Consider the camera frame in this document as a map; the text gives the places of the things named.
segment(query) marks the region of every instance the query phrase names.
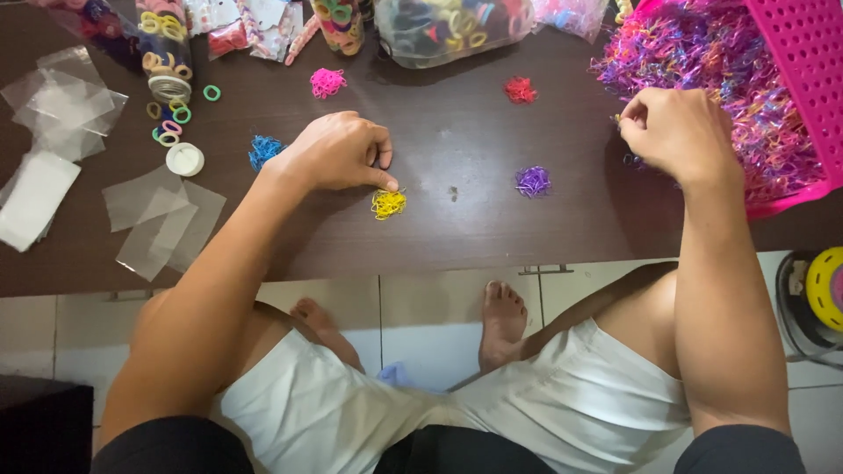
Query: white shorts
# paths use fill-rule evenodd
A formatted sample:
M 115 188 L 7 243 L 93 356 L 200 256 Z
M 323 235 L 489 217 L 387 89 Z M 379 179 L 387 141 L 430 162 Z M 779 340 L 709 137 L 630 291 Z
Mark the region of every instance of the white shorts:
M 628 472 L 690 425 L 682 383 L 589 319 L 447 395 L 388 386 L 293 330 L 220 395 L 216 421 L 258 472 L 371 472 L 407 434 L 500 434 L 558 472 Z

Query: blue rubber band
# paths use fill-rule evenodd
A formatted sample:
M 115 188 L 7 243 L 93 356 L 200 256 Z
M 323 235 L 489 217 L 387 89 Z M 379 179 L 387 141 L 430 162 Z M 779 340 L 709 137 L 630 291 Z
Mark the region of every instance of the blue rubber band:
M 287 145 L 273 137 L 255 135 L 255 139 L 252 140 L 252 148 L 255 150 L 249 152 L 249 162 L 252 164 L 252 169 L 257 172 L 263 168 L 263 164 L 267 160 L 287 149 Z

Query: foot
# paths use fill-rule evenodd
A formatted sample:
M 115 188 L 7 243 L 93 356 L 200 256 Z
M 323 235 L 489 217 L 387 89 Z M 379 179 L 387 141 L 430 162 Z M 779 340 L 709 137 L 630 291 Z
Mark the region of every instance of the foot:
M 484 293 L 478 362 L 481 373 L 488 374 L 518 358 L 518 343 L 527 327 L 527 308 L 507 283 L 491 281 Z
M 290 316 L 312 329 L 322 341 L 322 345 L 329 348 L 343 363 L 365 374 L 357 350 L 340 334 L 325 308 L 310 298 L 302 298 L 290 309 Z

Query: yellow round container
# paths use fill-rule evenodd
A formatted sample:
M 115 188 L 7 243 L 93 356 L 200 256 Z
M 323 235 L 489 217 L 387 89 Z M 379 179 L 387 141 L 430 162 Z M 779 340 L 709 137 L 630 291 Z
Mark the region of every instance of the yellow round container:
M 805 276 L 805 293 L 819 320 L 843 332 L 843 247 L 832 247 L 813 259 Z

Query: hand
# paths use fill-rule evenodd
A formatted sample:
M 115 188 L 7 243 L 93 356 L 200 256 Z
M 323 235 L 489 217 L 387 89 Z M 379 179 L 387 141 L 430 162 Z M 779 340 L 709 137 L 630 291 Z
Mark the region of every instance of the hand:
M 376 158 L 381 169 L 372 167 Z M 391 161 L 392 142 L 386 127 L 364 120 L 356 112 L 337 112 L 310 122 L 263 170 L 296 175 L 305 180 L 308 189 L 372 185 L 398 191 L 398 180 L 384 171 Z
M 620 114 L 620 135 L 647 164 L 688 190 L 726 184 L 743 190 L 732 149 L 732 120 L 705 91 L 648 88 Z

